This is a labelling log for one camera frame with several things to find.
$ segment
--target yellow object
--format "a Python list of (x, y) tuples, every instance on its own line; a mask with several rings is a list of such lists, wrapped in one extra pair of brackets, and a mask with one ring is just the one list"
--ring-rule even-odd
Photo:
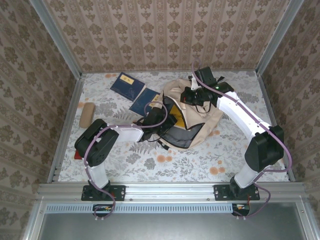
[(181, 115), (180, 111), (178, 110), (178, 108), (176, 107), (176, 105), (173, 105), (173, 107), (171, 108), (170, 114), (172, 114), (177, 120), (177, 122), (174, 126), (181, 127), (184, 129), (186, 128), (184, 119), (182, 118), (182, 115)]
[[(156, 102), (158, 98), (159, 98), (159, 94), (155, 95), (151, 102)], [(149, 104), (149, 106), (153, 108), (155, 106), (155, 103), (151, 103)]]
[(126, 83), (128, 83), (130, 85), (132, 85), (134, 83), (133, 79), (131, 79), (130, 77), (128, 77), (126, 75), (123, 75), (123, 74), (120, 76), (120, 79), (125, 81)]

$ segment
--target damask wallpaper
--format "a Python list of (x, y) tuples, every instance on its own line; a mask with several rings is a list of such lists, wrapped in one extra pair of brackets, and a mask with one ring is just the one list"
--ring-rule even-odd
[(75, 79), (28, 0), (0, 1), (0, 239), (47, 181)]
[(262, 77), (320, 220), (320, 1), (304, 1)]
[(45, 0), (83, 72), (255, 69), (289, 0)]

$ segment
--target metal bracket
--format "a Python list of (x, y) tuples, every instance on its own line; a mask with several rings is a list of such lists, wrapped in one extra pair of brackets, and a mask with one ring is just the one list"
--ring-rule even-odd
[(245, 188), (245, 194), (234, 196), (230, 190), (230, 184), (213, 186), (214, 198), (216, 201), (258, 201), (260, 200), (259, 190), (253, 184)]
[[(125, 185), (111, 185), (108, 192), (116, 201), (124, 201), (126, 196)], [(81, 194), (82, 201), (112, 201), (111, 197), (98, 191), (91, 185), (85, 185)]]

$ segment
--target purple cable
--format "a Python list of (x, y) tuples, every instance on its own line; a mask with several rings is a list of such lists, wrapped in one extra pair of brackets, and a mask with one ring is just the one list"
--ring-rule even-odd
[(105, 131), (107, 131), (108, 129), (111, 129), (111, 128), (123, 128), (123, 127), (132, 127), (132, 128), (137, 128), (137, 129), (147, 129), (147, 128), (155, 128), (155, 127), (158, 127), (158, 126), (160, 126), (161, 124), (163, 124), (163, 123), (166, 121), (167, 117), (168, 117), (168, 110), (167, 110), (166, 106), (165, 106), (162, 102), (159, 102), (159, 101), (151, 101), (151, 102), (148, 102), (148, 103), (144, 106), (144, 111), (146, 111), (146, 108), (147, 108), (147, 106), (148, 106), (149, 104), (153, 104), (153, 103), (161, 104), (161, 105), (163, 106), (164, 110), (165, 110), (165, 117), (164, 117), (164, 119), (163, 119), (161, 122), (159, 122), (159, 123), (157, 123), (157, 124), (154, 124), (154, 125), (150, 125), (150, 126), (138, 126), (138, 125), (133, 125), (133, 124), (110, 125), (110, 126), (107, 126), (107, 127), (105, 127), (104, 129), (102, 129), (102, 130), (93, 138), (93, 140), (91, 141), (91, 143), (89, 144), (88, 148), (87, 148), (86, 151), (85, 151), (84, 158), (83, 158), (83, 164), (84, 164), (84, 166), (85, 166), (84, 169), (85, 169), (85, 172), (86, 172), (86, 174), (87, 174), (87, 176), (88, 176), (88, 178), (89, 178), (90, 183), (91, 183), (92, 186), (94, 186), (98, 191), (100, 191), (100, 192), (102, 192), (102, 193), (104, 193), (104, 194), (107, 194), (107, 195), (112, 199), (112, 202), (113, 202), (113, 203), (112, 203), (112, 208), (111, 208), (110, 212), (109, 212), (106, 216), (104, 216), (104, 217), (98, 217), (98, 216), (97, 216), (97, 210), (103, 208), (104, 206), (98, 206), (98, 207), (96, 207), (96, 208), (94, 209), (93, 215), (95, 216), (95, 219), (96, 219), (96, 220), (97, 220), (97, 219), (102, 219), (102, 220), (103, 220), (103, 219), (108, 218), (108, 217), (111, 215), (111, 213), (115, 210), (116, 200), (115, 200), (115, 198), (114, 198), (109, 192), (101, 189), (100, 187), (98, 187), (98, 186), (94, 183), (94, 181), (92, 181), (92, 178), (91, 178), (91, 176), (90, 176), (89, 169), (88, 169), (89, 164), (88, 164), (88, 162), (87, 162), (87, 157), (88, 157), (88, 154), (89, 154), (89, 152), (90, 152), (90, 149), (92, 148), (92, 146), (94, 145), (94, 143), (96, 142), (96, 140), (97, 140)]
[(270, 200), (270, 198), (271, 198), (271, 193), (270, 193), (267, 189), (265, 189), (265, 188), (259, 186), (258, 184), (256, 184), (256, 181), (264, 174), (264, 172), (270, 172), (270, 173), (285, 173), (285, 172), (287, 172), (289, 169), (291, 169), (291, 167), (292, 167), (292, 157), (291, 157), (291, 154), (290, 154), (289, 150), (287, 149), (287, 147), (284, 145), (284, 143), (283, 143), (277, 136), (275, 136), (267, 127), (265, 127), (264, 125), (262, 125), (261, 122), (260, 122), (254, 115), (252, 115), (252, 114), (245, 108), (244, 105), (242, 105), (240, 102), (237, 102), (237, 100), (234, 99), (233, 97), (231, 97), (231, 96), (229, 96), (229, 95), (227, 95), (227, 94), (225, 94), (225, 93), (222, 93), (222, 92), (220, 92), (220, 91), (217, 91), (216, 89), (211, 88), (211, 87), (209, 87), (208, 85), (204, 84), (204, 83), (197, 77), (197, 75), (196, 75), (196, 73), (195, 73), (195, 61), (198, 61), (198, 62), (199, 62), (199, 66), (198, 66), (198, 69), (199, 69), (200, 66), (201, 66), (201, 60), (200, 60), (199, 58), (196, 58), (196, 59), (192, 62), (192, 65), (191, 65), (191, 67), (192, 67), (192, 74), (193, 74), (193, 76), (195, 77), (195, 79), (197, 80), (197, 82), (198, 82), (200, 85), (202, 85), (203, 87), (205, 87), (206, 89), (209, 89), (210, 91), (212, 91), (212, 92), (214, 92), (214, 93), (216, 93), (216, 94), (219, 94), (219, 95), (221, 95), (221, 96), (223, 96), (223, 97), (226, 97), (226, 98), (230, 99), (231, 101), (233, 101), (234, 103), (236, 103), (237, 105), (239, 105), (240, 108), (242, 108), (242, 109), (249, 115), (249, 117), (252, 118), (252, 119), (257, 123), (258, 126), (262, 127), (263, 130), (265, 130), (274, 140), (276, 140), (276, 141), (280, 144), (280, 146), (283, 148), (283, 150), (285, 151), (285, 153), (286, 153), (286, 155), (287, 155), (287, 157), (288, 157), (288, 166), (287, 166), (287, 168), (284, 168), (284, 169), (281, 169), (281, 170), (272, 170), (272, 169), (263, 170), (263, 171), (260, 172), (259, 175), (253, 180), (254, 185), (255, 185), (257, 188), (259, 188), (259, 189), (261, 189), (261, 190), (263, 190), (263, 191), (266, 191), (266, 192), (268, 193), (268, 195), (269, 195), (268, 198), (267, 198), (267, 200), (266, 200), (265, 203), (261, 206), (261, 208), (259, 208), (259, 210), (257, 210), (256, 212), (254, 212), (254, 213), (246, 216), (246, 218), (253, 217), (254, 215), (256, 215), (257, 213), (259, 213), (259, 212), (267, 205), (267, 203), (269, 202), (269, 200)]

